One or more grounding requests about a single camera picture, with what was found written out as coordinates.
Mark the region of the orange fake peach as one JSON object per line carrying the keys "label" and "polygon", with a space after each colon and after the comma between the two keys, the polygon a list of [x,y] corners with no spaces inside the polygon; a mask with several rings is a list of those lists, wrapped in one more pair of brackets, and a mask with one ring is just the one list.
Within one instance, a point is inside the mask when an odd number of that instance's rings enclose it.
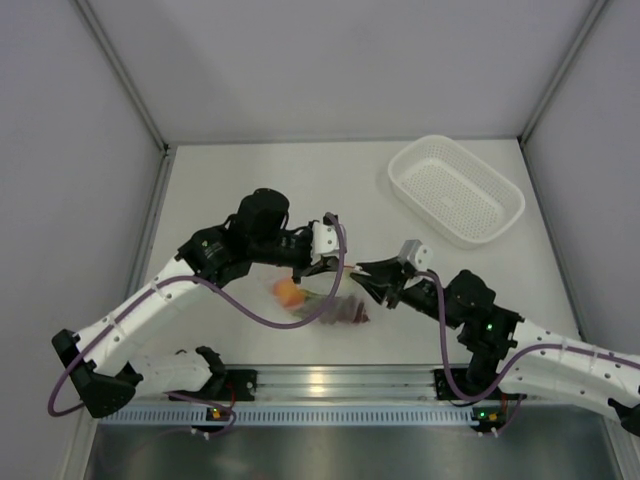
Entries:
{"label": "orange fake peach", "polygon": [[305,294],[290,278],[276,281],[272,286],[272,294],[278,303],[286,309],[297,308],[305,301]]}

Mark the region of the aluminium mounting rail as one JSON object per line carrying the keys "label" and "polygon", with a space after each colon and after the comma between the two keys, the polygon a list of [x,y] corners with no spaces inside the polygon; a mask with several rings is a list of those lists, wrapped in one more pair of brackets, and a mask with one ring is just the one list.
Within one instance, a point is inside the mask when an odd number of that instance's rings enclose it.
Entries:
{"label": "aluminium mounting rail", "polygon": [[[72,371],[70,377],[86,408],[100,418],[138,397],[176,393],[193,401],[218,401],[218,392],[227,371],[222,367],[187,366],[165,370],[153,368],[142,374],[127,368],[118,376],[110,377],[98,374],[88,366],[80,366]],[[380,372],[311,371],[303,377],[293,371],[257,372],[255,400],[267,396],[295,399],[404,398],[408,389],[416,387],[422,392],[429,390],[438,400],[476,402],[496,399],[501,395],[509,398],[524,395],[582,407],[589,402],[609,406],[624,402],[624,391],[611,377],[593,382],[580,378],[571,383],[566,379],[535,377],[518,370],[487,386],[479,386],[467,381],[465,368],[451,371],[452,382],[447,381],[442,369],[430,373],[406,372],[400,376]]]}

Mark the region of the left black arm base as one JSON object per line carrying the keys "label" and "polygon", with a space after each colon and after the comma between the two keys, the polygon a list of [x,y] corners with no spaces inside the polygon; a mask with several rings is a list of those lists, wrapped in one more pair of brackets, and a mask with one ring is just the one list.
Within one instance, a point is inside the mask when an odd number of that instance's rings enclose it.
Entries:
{"label": "left black arm base", "polygon": [[217,398],[230,402],[253,402],[258,372],[253,369],[232,368],[227,371]]}

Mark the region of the purple fake grapes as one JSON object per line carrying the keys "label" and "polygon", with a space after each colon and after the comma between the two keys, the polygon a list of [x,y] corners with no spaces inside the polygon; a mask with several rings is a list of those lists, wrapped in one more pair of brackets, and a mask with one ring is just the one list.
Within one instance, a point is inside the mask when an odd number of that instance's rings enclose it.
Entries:
{"label": "purple fake grapes", "polygon": [[332,299],[319,321],[327,325],[361,325],[369,323],[370,317],[365,302],[354,295],[349,295]]}

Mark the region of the green fake scallion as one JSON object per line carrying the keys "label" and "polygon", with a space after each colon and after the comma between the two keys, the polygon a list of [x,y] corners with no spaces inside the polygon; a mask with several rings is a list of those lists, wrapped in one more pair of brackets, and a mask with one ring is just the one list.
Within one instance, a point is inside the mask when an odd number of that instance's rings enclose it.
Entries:
{"label": "green fake scallion", "polygon": [[309,290],[300,290],[285,307],[286,311],[297,319],[306,319],[316,312],[326,296]]}

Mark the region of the clear zip top bag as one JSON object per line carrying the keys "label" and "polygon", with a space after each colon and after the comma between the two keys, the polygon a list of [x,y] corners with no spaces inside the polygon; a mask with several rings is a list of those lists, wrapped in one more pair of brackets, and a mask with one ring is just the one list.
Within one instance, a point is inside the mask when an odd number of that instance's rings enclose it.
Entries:
{"label": "clear zip top bag", "polygon": [[[366,308],[367,308],[367,311],[368,311],[368,315],[370,317],[370,322],[371,322],[371,315],[370,315],[370,310],[369,310],[370,301],[368,300],[364,289],[362,287],[360,287],[356,282],[354,282],[353,280],[350,279],[350,274],[353,273],[354,270],[355,270],[355,268],[352,265],[346,265],[344,267],[343,273],[342,273],[342,276],[341,276],[341,279],[340,279],[340,283],[339,283],[339,286],[338,286],[338,289],[337,289],[335,295],[329,300],[328,307],[330,306],[331,300],[336,298],[336,297],[346,297],[346,296],[349,296],[349,295],[354,295],[354,296],[360,298],[361,300],[363,300],[365,302],[365,305],[366,305]],[[292,270],[291,269],[277,268],[274,273],[265,274],[261,278],[261,283],[262,283],[262,286],[264,287],[264,290],[268,294],[268,296],[269,296],[269,298],[271,300],[271,303],[274,306],[277,306],[280,311],[284,312],[286,317],[289,320],[291,320],[291,321],[301,321],[300,319],[297,319],[297,318],[293,317],[291,314],[289,314],[286,311],[286,309],[283,308],[278,303],[278,301],[276,300],[275,296],[272,294],[272,286],[273,286],[273,284],[276,281],[284,279],[284,278],[290,278],[291,279],[291,274],[292,274]],[[323,295],[326,296],[326,299],[327,299],[329,297],[330,291],[332,290],[332,288],[334,286],[335,278],[336,278],[336,275],[335,275],[334,272],[322,273],[322,274],[319,274],[319,275],[303,278],[301,283],[300,284],[296,284],[296,285],[301,290],[309,290],[309,291],[312,291],[312,292],[323,294]],[[320,316],[328,309],[328,307],[322,311]],[[319,323],[319,324],[325,325],[325,326],[347,325],[347,324],[335,324],[335,325],[322,324],[319,321],[320,316],[315,320],[315,323]]]}

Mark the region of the white perforated plastic basket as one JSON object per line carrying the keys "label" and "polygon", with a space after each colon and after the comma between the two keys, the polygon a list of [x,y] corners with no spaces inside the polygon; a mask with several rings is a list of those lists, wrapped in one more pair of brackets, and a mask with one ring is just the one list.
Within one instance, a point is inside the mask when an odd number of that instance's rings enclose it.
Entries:
{"label": "white perforated plastic basket", "polygon": [[387,175],[396,197],[458,248],[486,245],[525,210],[522,191],[460,143],[422,137],[399,151]]}

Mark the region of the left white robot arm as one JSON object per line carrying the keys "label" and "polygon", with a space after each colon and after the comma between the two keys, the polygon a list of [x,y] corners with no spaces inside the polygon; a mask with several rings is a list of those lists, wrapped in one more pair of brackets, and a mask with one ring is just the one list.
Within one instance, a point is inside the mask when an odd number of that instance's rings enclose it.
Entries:
{"label": "left white robot arm", "polygon": [[[47,402],[52,417],[71,414],[56,408],[65,382],[71,382],[80,405],[104,418],[132,400],[165,394],[183,401],[207,402],[225,390],[227,370],[209,347],[151,358],[139,349],[201,295],[212,292],[256,323],[277,330],[298,329],[324,314],[336,297],[345,267],[346,233],[336,215],[289,229],[290,202],[273,189],[244,197],[222,224],[196,231],[140,290],[93,325],[63,329],[52,339],[64,371]],[[332,271],[328,296],[307,317],[294,323],[263,318],[224,292],[246,277],[255,264],[287,267],[294,282]]]}

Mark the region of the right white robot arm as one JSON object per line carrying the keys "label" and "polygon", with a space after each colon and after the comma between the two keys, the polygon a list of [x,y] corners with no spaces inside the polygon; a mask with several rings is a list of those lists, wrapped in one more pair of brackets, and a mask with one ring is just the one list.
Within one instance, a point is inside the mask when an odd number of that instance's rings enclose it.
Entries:
{"label": "right white robot arm", "polygon": [[639,358],[554,333],[496,305],[469,270],[443,285],[432,270],[398,258],[362,263],[350,275],[377,303],[404,304],[439,323],[449,388],[467,402],[495,391],[571,404],[639,433]]}

